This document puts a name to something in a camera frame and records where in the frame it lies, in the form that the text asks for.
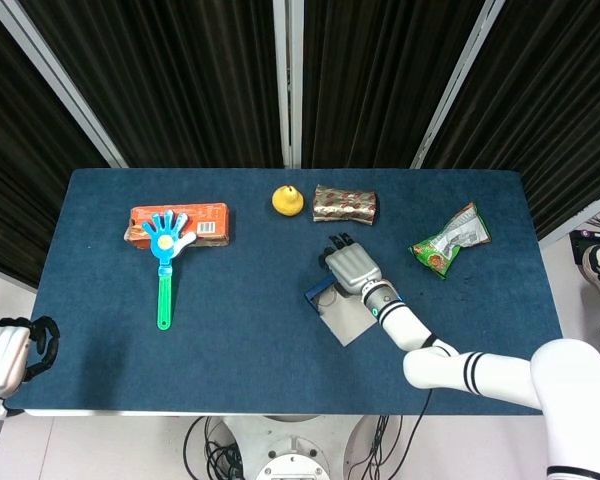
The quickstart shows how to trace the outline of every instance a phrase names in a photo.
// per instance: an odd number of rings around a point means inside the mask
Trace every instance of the green handle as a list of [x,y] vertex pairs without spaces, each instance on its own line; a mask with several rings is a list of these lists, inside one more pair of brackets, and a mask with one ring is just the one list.
[[158,287],[158,328],[171,327],[171,275],[160,276]]

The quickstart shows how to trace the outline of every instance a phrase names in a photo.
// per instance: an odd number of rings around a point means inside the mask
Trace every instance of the yellow circle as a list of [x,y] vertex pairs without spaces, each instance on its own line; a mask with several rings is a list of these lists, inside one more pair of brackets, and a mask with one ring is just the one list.
[[162,235],[158,238],[158,246],[163,250],[173,247],[173,238],[170,235]]

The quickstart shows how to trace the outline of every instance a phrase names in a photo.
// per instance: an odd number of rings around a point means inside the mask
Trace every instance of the cylindrical package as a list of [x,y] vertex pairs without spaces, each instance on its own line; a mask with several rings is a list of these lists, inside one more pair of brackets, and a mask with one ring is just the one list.
[[373,225],[376,216],[375,192],[340,190],[318,185],[313,198],[313,221],[355,220]]

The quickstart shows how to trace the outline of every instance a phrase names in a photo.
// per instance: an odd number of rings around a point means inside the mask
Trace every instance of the black stripe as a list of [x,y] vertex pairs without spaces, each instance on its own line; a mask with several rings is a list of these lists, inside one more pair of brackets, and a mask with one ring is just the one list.
[[450,356],[451,356],[451,354],[449,353],[449,350],[447,350],[446,348],[444,348],[444,347],[441,347],[440,345],[436,345],[436,348],[439,348],[439,349],[440,349],[440,350],[442,350],[444,353],[446,353],[446,354],[447,354],[447,357],[450,357]]
[[482,358],[483,355],[484,355],[484,353],[481,353],[480,355],[478,355],[476,357],[475,362],[473,362],[473,365],[471,365],[471,384],[473,385],[473,388],[475,389],[475,391],[478,395],[482,395],[482,394],[480,393],[480,390],[478,390],[478,385],[476,385],[476,365],[478,364],[478,360],[480,360],[480,358]]
[[464,384],[467,386],[467,390],[470,391],[471,393],[474,393],[474,391],[471,390],[471,387],[469,386],[469,377],[467,376],[467,372],[469,371],[469,362],[471,361],[473,356],[477,355],[477,354],[478,354],[478,352],[473,352],[471,355],[469,355],[467,357],[466,362],[464,362],[464,371],[462,372],[462,375],[464,376]]
[[397,310],[397,309],[399,309],[399,308],[407,308],[407,306],[406,306],[404,303],[402,303],[402,302],[400,302],[400,305],[394,305],[394,307],[393,307],[393,308],[390,308],[390,309],[387,311],[387,313],[385,313],[384,317],[382,317],[382,320],[380,320],[380,326],[382,326],[382,325],[384,324],[384,321],[387,319],[387,317],[389,316],[389,314],[390,314],[391,312],[393,312],[394,310]]
[[564,467],[558,465],[553,465],[547,468],[547,475],[552,475],[554,473],[566,473],[569,475],[578,475],[579,477],[583,478],[594,478],[595,480],[600,480],[600,473],[592,472],[586,468]]
[[430,347],[431,345],[433,345],[433,342],[435,342],[437,339],[438,339],[438,336],[432,332],[431,335],[429,335],[427,337],[427,339],[424,341],[424,343],[422,344],[422,346],[420,348]]
[[378,312],[378,318],[382,318],[382,312],[386,311],[389,307],[391,307],[392,305],[395,305],[397,303],[402,303],[400,300],[391,300],[389,303],[385,303],[382,308],[380,309],[380,311]]
[[369,290],[367,293],[365,293],[364,297],[362,297],[362,303],[364,303],[366,305],[367,304],[367,299],[369,298],[369,295],[371,295],[373,292],[375,292],[379,288],[388,287],[388,286],[389,285],[387,285],[386,283],[379,283],[379,284],[371,287],[371,290]]

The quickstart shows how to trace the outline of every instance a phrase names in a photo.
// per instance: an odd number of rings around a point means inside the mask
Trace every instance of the orange box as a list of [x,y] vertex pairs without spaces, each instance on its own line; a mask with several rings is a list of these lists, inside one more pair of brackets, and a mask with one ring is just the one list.
[[142,223],[149,222],[153,225],[151,215],[162,215],[167,210],[173,210],[174,221],[179,213],[189,216],[180,236],[189,232],[198,236],[190,247],[220,247],[229,243],[229,207],[224,203],[133,207],[124,239],[138,248],[149,248],[149,234],[142,228]]

